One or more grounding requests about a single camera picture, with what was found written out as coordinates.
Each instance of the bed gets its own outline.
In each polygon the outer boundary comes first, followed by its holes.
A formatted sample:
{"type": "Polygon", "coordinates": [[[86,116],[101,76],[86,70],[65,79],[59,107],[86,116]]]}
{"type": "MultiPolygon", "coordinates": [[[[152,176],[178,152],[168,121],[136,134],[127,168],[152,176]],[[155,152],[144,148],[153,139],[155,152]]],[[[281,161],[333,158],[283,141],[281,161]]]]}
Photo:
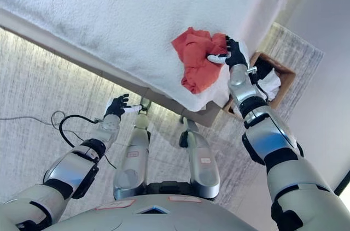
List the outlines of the bed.
{"type": "Polygon", "coordinates": [[[200,94],[181,84],[171,40],[189,26],[242,39],[252,55],[285,0],[0,0],[0,26],[205,126],[229,72],[200,94]]]}

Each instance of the robot leg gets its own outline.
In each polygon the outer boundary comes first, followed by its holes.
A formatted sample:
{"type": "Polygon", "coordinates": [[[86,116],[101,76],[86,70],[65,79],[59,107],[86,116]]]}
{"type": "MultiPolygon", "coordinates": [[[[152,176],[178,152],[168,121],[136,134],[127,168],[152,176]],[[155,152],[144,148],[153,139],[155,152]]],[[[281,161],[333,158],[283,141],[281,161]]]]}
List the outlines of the robot leg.
{"type": "Polygon", "coordinates": [[[180,146],[187,147],[191,171],[191,185],[198,197],[214,199],[220,189],[220,176],[215,157],[207,140],[199,133],[196,123],[183,118],[186,131],[180,146]]]}
{"type": "Polygon", "coordinates": [[[147,131],[147,110],[150,102],[142,99],[144,108],[139,112],[124,157],[114,175],[113,194],[115,200],[144,193],[147,178],[148,146],[150,132],[147,131]]]}

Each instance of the white tissue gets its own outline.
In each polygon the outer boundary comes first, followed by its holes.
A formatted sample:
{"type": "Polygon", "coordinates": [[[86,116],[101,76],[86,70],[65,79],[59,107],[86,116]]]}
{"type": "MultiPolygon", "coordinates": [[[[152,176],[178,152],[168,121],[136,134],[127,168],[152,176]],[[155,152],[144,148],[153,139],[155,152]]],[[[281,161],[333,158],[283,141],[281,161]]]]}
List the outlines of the white tissue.
{"type": "MultiPolygon", "coordinates": [[[[269,101],[274,100],[281,86],[281,80],[273,68],[265,78],[258,81],[259,86],[267,93],[269,101]]],[[[259,90],[260,94],[266,98],[265,94],[259,90]]]]}

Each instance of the label sticker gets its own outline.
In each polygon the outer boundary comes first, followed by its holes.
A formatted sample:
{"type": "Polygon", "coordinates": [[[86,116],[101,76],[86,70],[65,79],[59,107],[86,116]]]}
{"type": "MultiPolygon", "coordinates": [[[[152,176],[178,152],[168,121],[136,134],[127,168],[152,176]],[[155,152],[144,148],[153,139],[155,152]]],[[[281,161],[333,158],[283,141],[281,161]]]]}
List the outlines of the label sticker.
{"type": "Polygon", "coordinates": [[[126,157],[138,157],[138,151],[128,152],[126,157]]]}
{"type": "Polygon", "coordinates": [[[212,161],[210,158],[201,158],[201,163],[202,164],[210,164],[212,161]]]}
{"type": "Polygon", "coordinates": [[[115,209],[115,208],[127,208],[128,206],[131,206],[136,199],[133,200],[122,200],[122,201],[114,201],[111,203],[108,203],[106,205],[101,205],[96,210],[104,210],[104,209],[115,209]]]}
{"type": "Polygon", "coordinates": [[[199,198],[196,197],[185,197],[185,196],[170,196],[170,201],[174,202],[195,202],[195,203],[201,203],[202,201],[199,198]]]}

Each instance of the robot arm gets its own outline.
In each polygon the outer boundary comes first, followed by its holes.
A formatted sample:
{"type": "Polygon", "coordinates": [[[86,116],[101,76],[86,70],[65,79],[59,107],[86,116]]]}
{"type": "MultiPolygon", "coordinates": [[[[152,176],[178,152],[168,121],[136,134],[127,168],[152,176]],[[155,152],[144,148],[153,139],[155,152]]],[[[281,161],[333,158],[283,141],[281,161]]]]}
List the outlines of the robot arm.
{"type": "Polygon", "coordinates": [[[0,230],[42,230],[62,216],[71,198],[83,197],[98,172],[98,162],[115,142],[127,94],[113,100],[93,138],[59,158],[43,183],[16,195],[0,207],[0,230]]]}
{"type": "MultiPolygon", "coordinates": [[[[232,44],[231,50],[234,47],[241,54],[238,44],[232,44]]],[[[347,230],[348,210],[314,167],[299,155],[288,126],[251,83],[256,69],[248,69],[242,57],[235,58],[232,52],[226,63],[231,73],[228,86],[244,118],[246,132],[242,141],[252,160],[266,166],[272,218],[279,230],[347,230]]]]}

